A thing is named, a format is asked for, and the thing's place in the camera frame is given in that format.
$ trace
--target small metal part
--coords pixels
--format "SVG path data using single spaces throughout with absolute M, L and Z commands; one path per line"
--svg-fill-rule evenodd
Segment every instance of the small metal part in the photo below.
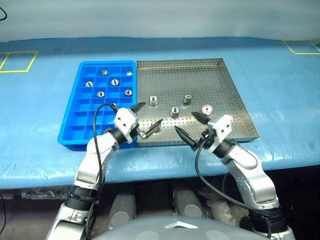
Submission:
M 158 98 L 156 96 L 151 96 L 149 98 L 150 106 L 157 106 L 158 105 Z
M 131 96 L 132 95 L 132 91 L 130 89 L 126 89 L 126 90 L 124 90 L 124 95 Z
M 96 96 L 99 97 L 99 98 L 103 98 L 105 96 L 105 92 L 104 91 L 98 91 L 96 93 Z
M 100 72 L 101 76 L 107 76 L 108 75 L 108 70 L 107 69 L 103 69 L 101 72 Z
M 183 103 L 184 104 L 190 104 L 191 101 L 192 101 L 192 95 L 190 95 L 190 94 L 184 95 L 184 97 L 183 97 Z
M 147 137 L 146 134 L 143 131 L 141 131 L 139 128 L 136 129 L 136 132 L 143 139 L 145 139 Z
M 171 108 L 170 115 L 173 119 L 176 119 L 177 117 L 179 117 L 179 108 L 177 106 L 174 106 L 173 108 Z
M 119 85 L 119 80 L 118 79 L 112 79 L 111 80 L 111 85 L 112 86 L 118 86 Z
M 202 113 L 207 116 L 209 116 L 213 110 L 214 110 L 213 107 L 209 104 L 203 105 L 201 108 Z
M 157 121 L 152 121 L 152 122 L 151 122 L 151 126 L 154 125 L 154 124 L 156 124 L 156 123 L 157 123 Z M 159 125 L 159 126 L 156 128 L 155 133 L 160 133 L 160 131 L 161 131 L 161 125 Z
M 91 88 L 91 87 L 93 87 L 93 85 L 94 85 L 94 82 L 93 82 L 93 81 L 87 81 L 87 82 L 85 83 L 85 86 L 86 86 L 87 88 Z

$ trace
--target white wall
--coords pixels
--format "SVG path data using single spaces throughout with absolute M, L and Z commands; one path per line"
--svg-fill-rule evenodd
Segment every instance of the white wall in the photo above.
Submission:
M 1 0 L 0 6 L 8 14 L 0 21 L 0 41 L 101 36 L 320 38 L 320 0 Z

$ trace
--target perforated metal tray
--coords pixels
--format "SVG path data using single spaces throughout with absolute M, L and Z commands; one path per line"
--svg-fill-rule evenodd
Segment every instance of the perforated metal tray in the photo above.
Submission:
M 259 134 L 239 96 L 222 58 L 137 61 L 138 103 L 147 102 L 138 112 L 140 127 L 147 131 L 153 121 L 163 119 L 160 133 L 148 139 L 138 138 L 138 146 L 182 145 L 174 129 L 177 125 L 197 140 L 206 129 L 191 115 L 205 104 L 213 107 L 209 116 L 228 114 L 232 120 L 229 139 L 249 142 Z M 184 95 L 192 95 L 192 103 L 183 103 Z M 157 96 L 158 105 L 150 106 L 149 97 Z M 172 107 L 180 109 L 179 117 L 170 117 Z

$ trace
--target blue plastic sheet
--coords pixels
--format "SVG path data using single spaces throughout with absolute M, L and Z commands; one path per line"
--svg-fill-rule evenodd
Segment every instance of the blue plastic sheet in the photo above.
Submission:
M 265 170 L 320 164 L 319 55 L 296 55 L 282 41 L 256 38 L 101 37 L 0 43 L 0 52 L 33 50 L 39 53 L 29 72 L 0 73 L 0 189 L 72 184 L 85 152 L 68 150 L 57 137 L 83 61 L 223 58 L 260 134 L 242 146 L 261 158 Z M 8 58 L 8 63 L 14 68 L 25 60 Z M 188 146 L 121 149 L 108 163 L 106 180 L 192 177 L 194 158 Z M 203 151 L 200 171 L 218 175 L 227 169 Z

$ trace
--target black cable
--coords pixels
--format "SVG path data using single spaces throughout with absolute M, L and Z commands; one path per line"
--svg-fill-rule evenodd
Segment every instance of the black cable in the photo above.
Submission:
M 268 220 L 268 218 L 262 216 L 262 218 L 264 219 L 264 222 L 266 224 L 267 227 L 267 238 L 270 239 L 271 238 L 271 234 L 272 234 L 272 230 L 271 230 L 271 222 Z
M 6 222 L 7 222 L 7 215 L 6 215 L 6 205 L 5 205 L 5 200 L 4 198 L 2 197 L 2 194 L 0 193 L 0 197 L 2 199 L 2 209 L 3 209 L 3 215 L 4 215 L 4 223 L 3 223 L 3 226 L 0 230 L 0 235 L 2 233 L 2 231 L 4 230 L 5 226 L 6 226 Z
M 195 171 L 196 171 L 196 174 L 198 175 L 198 177 L 209 187 L 211 188 L 213 191 L 215 191 L 219 196 L 223 197 L 224 199 L 226 199 L 227 201 L 235 204 L 235 205 L 238 205 L 239 207 L 242 207 L 244 209 L 247 209 L 249 211 L 252 211 L 254 213 L 257 213 L 257 214 L 261 214 L 263 216 L 266 216 L 266 217 L 269 217 L 270 214 L 267 212 L 267 211 L 264 211 L 264 210 L 260 210 L 260 209 L 255 209 L 251 206 L 248 206 L 242 202 L 239 202 L 235 199 L 233 199 L 232 197 L 229 197 L 228 195 L 224 194 L 223 192 L 219 191 L 217 188 L 215 188 L 213 185 L 210 184 L 210 182 L 208 182 L 204 176 L 201 175 L 200 171 L 199 171 L 199 156 L 200 156 L 200 152 L 201 150 L 203 149 L 204 145 L 205 145 L 205 141 L 203 141 L 200 146 L 199 146 L 199 149 L 198 151 L 196 152 L 196 156 L 195 156 Z
M 104 106 L 111 106 L 111 103 L 103 103 L 98 108 L 95 110 L 94 115 L 93 115 L 93 139 L 94 139 L 94 145 L 95 145 L 95 151 L 96 155 L 98 158 L 98 163 L 99 163 L 99 179 L 98 179 L 98 196 L 100 198 L 100 193 L 102 190 L 102 185 L 104 184 L 102 182 L 102 164 L 101 164 L 101 157 L 100 157 L 100 152 L 98 148 L 98 139 L 97 139 L 97 114 L 99 110 L 104 107 Z
M 6 11 L 5 11 L 2 7 L 0 7 L 0 10 L 4 13 L 4 17 L 3 17 L 3 18 L 0 18 L 0 21 L 6 20 L 7 17 L 8 17 Z
M 90 239 L 90 230 L 89 228 L 91 226 L 89 226 L 89 224 L 94 224 L 97 215 L 94 213 L 94 207 L 95 205 L 98 205 L 100 202 L 100 196 L 101 196 L 101 191 L 104 187 L 104 182 L 102 182 L 102 163 L 101 163 L 101 157 L 100 157 L 100 152 L 99 152 L 99 147 L 98 147 L 98 139 L 97 139 L 97 115 L 99 110 L 104 107 L 104 106 L 112 106 L 112 103 L 103 103 L 100 106 L 98 106 L 98 108 L 95 110 L 94 115 L 93 115 L 93 140 L 94 140 L 94 145 L 95 145 L 95 151 L 96 151 L 96 155 L 98 158 L 98 163 L 99 163 L 99 179 L 98 179 L 98 201 L 94 202 L 89 210 L 89 214 L 88 217 L 86 219 L 86 224 L 85 224 L 85 235 L 87 239 Z
M 228 172 L 226 175 L 224 175 L 223 180 L 222 180 L 222 192 L 225 194 L 226 193 L 226 180 L 227 177 L 230 175 L 230 172 Z

